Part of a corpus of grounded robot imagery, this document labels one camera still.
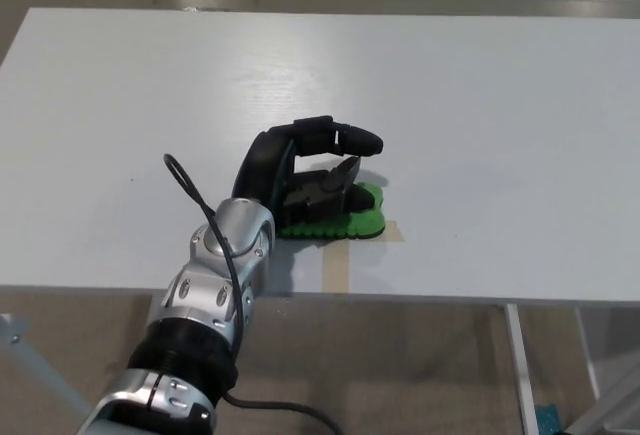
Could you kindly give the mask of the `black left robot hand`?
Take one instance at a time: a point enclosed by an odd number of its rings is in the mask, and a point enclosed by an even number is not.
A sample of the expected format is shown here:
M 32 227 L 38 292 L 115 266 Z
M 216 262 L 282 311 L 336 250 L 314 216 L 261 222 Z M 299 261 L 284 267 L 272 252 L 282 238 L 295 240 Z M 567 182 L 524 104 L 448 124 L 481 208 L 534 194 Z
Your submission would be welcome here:
M 362 212 L 374 206 L 374 197 L 355 184 L 361 159 L 381 154 L 383 147 L 378 135 L 328 115 L 274 126 L 254 139 L 232 196 L 261 203 L 278 229 Z M 343 161 L 331 170 L 295 170 L 296 158 L 322 154 Z

